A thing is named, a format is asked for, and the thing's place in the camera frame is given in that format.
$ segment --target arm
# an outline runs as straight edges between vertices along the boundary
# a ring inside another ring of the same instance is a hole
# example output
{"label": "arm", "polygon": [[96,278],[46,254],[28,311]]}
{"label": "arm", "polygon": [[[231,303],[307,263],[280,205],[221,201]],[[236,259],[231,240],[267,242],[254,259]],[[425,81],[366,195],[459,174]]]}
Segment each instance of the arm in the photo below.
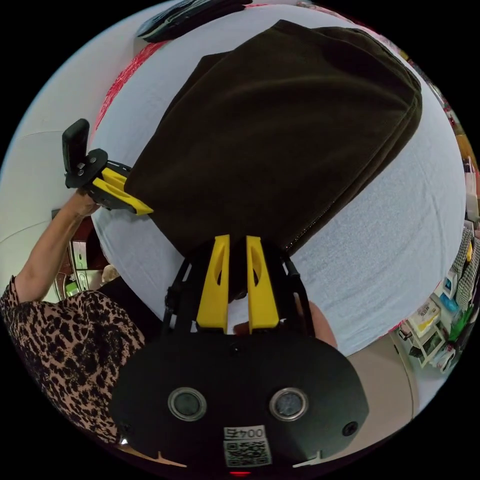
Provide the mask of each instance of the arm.
{"label": "arm", "polygon": [[24,267],[15,277],[18,301],[42,300],[55,281],[70,240],[82,220],[98,205],[77,190],[42,233]]}

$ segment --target screw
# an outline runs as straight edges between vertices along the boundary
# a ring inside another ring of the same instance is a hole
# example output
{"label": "screw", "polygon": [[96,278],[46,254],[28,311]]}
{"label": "screw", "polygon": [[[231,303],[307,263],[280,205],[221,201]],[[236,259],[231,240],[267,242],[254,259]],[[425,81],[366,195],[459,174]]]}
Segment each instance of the screw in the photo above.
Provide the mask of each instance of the screw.
{"label": "screw", "polygon": [[341,432],[344,437],[349,437],[350,435],[353,435],[358,430],[358,428],[359,424],[356,421],[351,421],[343,427],[343,430]]}

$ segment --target woman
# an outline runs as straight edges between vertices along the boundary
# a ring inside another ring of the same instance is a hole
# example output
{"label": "woman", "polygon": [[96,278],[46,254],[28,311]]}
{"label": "woman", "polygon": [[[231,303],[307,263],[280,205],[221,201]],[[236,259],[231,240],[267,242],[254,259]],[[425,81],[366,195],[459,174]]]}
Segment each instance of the woman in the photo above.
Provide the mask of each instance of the woman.
{"label": "woman", "polygon": [[[162,322],[121,278],[56,304],[42,301],[83,218],[98,208],[87,194],[75,192],[21,272],[11,278],[0,298],[0,314],[18,354],[50,402],[85,433],[120,446],[108,411],[112,389],[120,367],[161,331]],[[316,336],[336,347],[325,317],[314,304],[310,308]],[[245,334],[246,328],[238,325],[235,333]],[[122,450],[140,455],[125,446]]]}

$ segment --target bed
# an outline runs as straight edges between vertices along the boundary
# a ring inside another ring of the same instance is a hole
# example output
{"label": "bed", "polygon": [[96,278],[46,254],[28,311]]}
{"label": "bed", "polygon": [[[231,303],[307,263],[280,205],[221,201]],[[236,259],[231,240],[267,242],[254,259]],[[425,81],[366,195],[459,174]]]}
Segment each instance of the bed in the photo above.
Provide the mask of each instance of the bed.
{"label": "bed", "polygon": [[[280,19],[309,28],[357,27],[324,11],[275,4],[220,18],[165,45],[149,45],[112,85],[90,147],[133,166],[200,58],[231,50]],[[449,270],[460,244],[465,181],[458,144],[437,98],[417,77],[423,113],[413,138],[292,258],[309,298],[324,312],[347,356],[421,305]],[[148,217],[101,209],[93,222],[105,256],[161,318],[182,256]],[[247,299],[230,304],[228,315],[230,329],[246,321]]]}

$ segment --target folded cloth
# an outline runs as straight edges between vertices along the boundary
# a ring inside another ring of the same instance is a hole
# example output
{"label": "folded cloth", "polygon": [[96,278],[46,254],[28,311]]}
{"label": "folded cloth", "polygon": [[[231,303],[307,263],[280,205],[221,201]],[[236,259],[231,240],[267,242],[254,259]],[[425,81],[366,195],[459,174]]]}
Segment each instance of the folded cloth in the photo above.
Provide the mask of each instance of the folded cloth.
{"label": "folded cloth", "polygon": [[222,234],[293,254],[397,156],[421,114],[419,82],[367,33],[280,20],[199,62],[125,191],[184,256]]}
{"label": "folded cloth", "polygon": [[252,0],[183,0],[142,23],[136,36],[152,44],[176,39],[213,20],[241,12]]}

